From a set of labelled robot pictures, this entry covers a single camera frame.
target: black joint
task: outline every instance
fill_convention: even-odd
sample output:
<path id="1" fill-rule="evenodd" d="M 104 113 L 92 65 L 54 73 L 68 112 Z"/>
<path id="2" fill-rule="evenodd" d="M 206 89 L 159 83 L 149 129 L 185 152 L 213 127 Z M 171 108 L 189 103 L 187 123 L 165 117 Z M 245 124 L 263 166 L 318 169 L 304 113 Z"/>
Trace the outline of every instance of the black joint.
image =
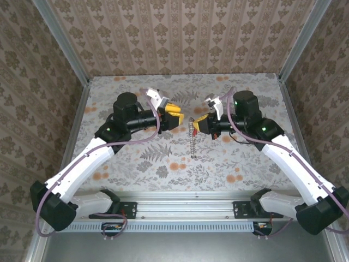
<path id="1" fill-rule="evenodd" d="M 37 212 L 39 203 L 47 192 L 44 184 L 36 181 L 30 188 L 33 210 Z M 40 212 L 42 217 L 55 231 L 62 231 L 68 227 L 76 216 L 77 205 L 69 202 L 65 203 L 59 198 L 60 195 L 50 193 L 43 204 Z"/>
<path id="2" fill-rule="evenodd" d="M 165 120 L 164 125 L 162 126 L 162 130 L 173 130 L 174 128 L 179 126 L 179 118 L 178 116 L 172 116 L 168 112 L 165 113 Z"/>
<path id="3" fill-rule="evenodd" d="M 235 113 L 238 117 L 254 119 L 262 118 L 258 98 L 251 91 L 239 91 L 233 96 Z"/>
<path id="4" fill-rule="evenodd" d="M 208 106 L 209 106 L 210 108 L 212 108 L 212 107 L 213 107 L 215 104 L 216 104 L 216 103 L 215 103 L 215 102 L 213 102 L 213 101 L 208 102 Z"/>
<path id="5" fill-rule="evenodd" d="M 120 198 L 117 195 L 115 195 L 113 192 L 111 192 L 109 189 L 102 189 L 101 192 L 106 194 L 112 201 L 110 208 L 104 214 L 117 214 L 119 212 L 120 204 L 121 204 Z M 92 215 L 89 215 L 88 218 L 95 219 L 100 217 L 98 215 L 92 214 Z"/>
<path id="6" fill-rule="evenodd" d="M 251 199 L 251 208 L 256 213 L 256 215 L 259 216 L 259 215 L 265 213 L 265 210 L 262 208 L 262 205 L 260 203 L 260 199 L 264 194 L 266 194 L 270 191 L 271 191 L 271 189 L 264 188 L 251 196 L 251 198 L 250 198 Z"/>
<path id="7" fill-rule="evenodd" d="M 344 208 L 347 206 L 349 192 L 346 188 L 336 188 L 333 195 Z M 311 235 L 317 235 L 343 215 L 330 196 L 311 206 L 307 206 L 306 203 L 296 206 L 296 211 L 297 221 Z"/>
<path id="8" fill-rule="evenodd" d="M 104 123 L 94 134 L 95 138 L 101 138 L 107 143 L 131 140 L 130 132 L 124 132 L 120 126 L 114 122 Z M 114 153 L 117 153 L 124 145 L 113 146 Z"/>
<path id="9" fill-rule="evenodd" d="M 128 122 L 138 115 L 137 96 L 130 92 L 118 96 L 113 105 L 113 119 Z"/>

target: wall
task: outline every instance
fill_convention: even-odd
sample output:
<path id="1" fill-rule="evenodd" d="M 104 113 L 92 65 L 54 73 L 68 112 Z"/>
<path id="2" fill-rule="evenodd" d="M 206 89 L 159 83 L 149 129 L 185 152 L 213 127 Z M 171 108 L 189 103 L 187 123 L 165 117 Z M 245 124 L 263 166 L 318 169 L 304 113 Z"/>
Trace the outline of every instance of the wall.
<path id="1" fill-rule="evenodd" d="M 314 0 L 49 0 L 90 77 L 278 73 Z"/>
<path id="2" fill-rule="evenodd" d="M 29 187 L 59 169 L 81 95 L 68 61 L 30 1 L 0 1 L 0 261 L 33 235 Z"/>
<path id="3" fill-rule="evenodd" d="M 349 188 L 349 1 L 332 1 L 286 84 L 314 167 Z"/>

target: white robotic arm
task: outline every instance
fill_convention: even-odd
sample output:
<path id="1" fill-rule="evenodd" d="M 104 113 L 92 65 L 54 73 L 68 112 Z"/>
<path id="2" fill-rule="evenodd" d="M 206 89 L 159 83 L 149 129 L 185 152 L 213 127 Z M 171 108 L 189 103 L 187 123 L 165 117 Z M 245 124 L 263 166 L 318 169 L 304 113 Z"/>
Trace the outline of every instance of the white robotic arm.
<path id="1" fill-rule="evenodd" d="M 179 113 L 178 106 L 168 103 L 168 98 L 162 97 L 158 91 L 151 88 L 147 95 L 150 96 L 151 104 L 160 117 L 160 133 L 181 124 L 184 115 Z M 118 96 L 113 109 L 113 118 L 100 127 L 95 133 L 95 138 L 69 165 L 44 184 L 37 181 L 31 186 L 33 209 L 37 212 L 41 204 L 40 216 L 55 231 L 63 230 L 75 218 L 115 211 L 119 198 L 108 190 L 93 195 L 74 195 L 83 182 L 123 146 L 108 145 L 109 143 L 129 141 L 132 133 L 157 125 L 155 113 L 151 110 L 144 111 L 133 93 L 122 93 Z M 52 191 L 43 200 L 49 189 Z"/>
<path id="2" fill-rule="evenodd" d="M 206 99 L 211 108 L 213 101 L 214 105 L 221 104 L 219 97 L 211 97 Z M 216 109 L 216 112 L 199 117 L 193 123 L 194 127 L 198 132 L 210 134 L 212 139 L 217 139 L 221 132 L 239 131 L 248 142 L 252 140 L 250 143 L 280 167 L 302 196 L 298 198 L 263 189 L 251 197 L 253 207 L 257 206 L 256 210 L 262 207 L 263 212 L 279 213 L 297 219 L 299 224 L 313 235 L 342 216 L 342 211 L 331 197 L 335 197 L 341 205 L 346 206 L 349 201 L 348 190 L 344 187 L 335 188 L 305 161 L 281 127 L 273 120 L 262 117 L 258 99 L 252 92 L 240 91 L 233 97 L 236 114 L 225 115 Z"/>

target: black cable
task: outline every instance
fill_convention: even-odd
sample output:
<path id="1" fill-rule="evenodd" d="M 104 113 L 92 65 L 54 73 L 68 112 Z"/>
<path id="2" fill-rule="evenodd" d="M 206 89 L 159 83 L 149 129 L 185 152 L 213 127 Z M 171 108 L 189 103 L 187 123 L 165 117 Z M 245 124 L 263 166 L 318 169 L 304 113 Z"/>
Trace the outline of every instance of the black cable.
<path id="1" fill-rule="evenodd" d="M 113 113 L 111 113 L 110 115 L 108 115 L 108 117 L 107 117 L 107 119 L 105 120 L 105 122 L 110 121 L 110 119 L 112 118 L 112 116 L 113 116 Z"/>
<path id="2" fill-rule="evenodd" d="M 144 108 L 142 107 L 140 102 L 136 102 L 136 106 L 143 112 Z"/>
<path id="3" fill-rule="evenodd" d="M 236 139 L 231 135 L 230 132 L 229 132 L 229 136 L 230 136 L 230 138 L 233 139 L 236 143 L 243 144 L 243 145 L 251 145 L 251 143 L 248 143 L 248 142 L 240 142 L 240 141 L 236 140 Z"/>
<path id="4" fill-rule="evenodd" d="M 244 128 L 245 128 L 245 132 L 246 132 L 246 134 L 247 134 L 247 128 L 246 128 L 247 123 L 246 123 L 246 119 L 247 119 L 247 117 L 244 117 Z"/>

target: metal spring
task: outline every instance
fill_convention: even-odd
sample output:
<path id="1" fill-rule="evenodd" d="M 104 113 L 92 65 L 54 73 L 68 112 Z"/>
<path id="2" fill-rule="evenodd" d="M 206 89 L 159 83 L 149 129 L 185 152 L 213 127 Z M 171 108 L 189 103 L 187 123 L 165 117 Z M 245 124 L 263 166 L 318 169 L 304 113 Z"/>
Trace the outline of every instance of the metal spring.
<path id="1" fill-rule="evenodd" d="M 196 141 L 195 141 L 195 137 L 194 137 L 194 118 L 189 118 L 189 124 L 188 124 L 188 130 L 189 130 L 189 139 L 190 139 L 190 157 L 192 159 L 196 159 Z"/>

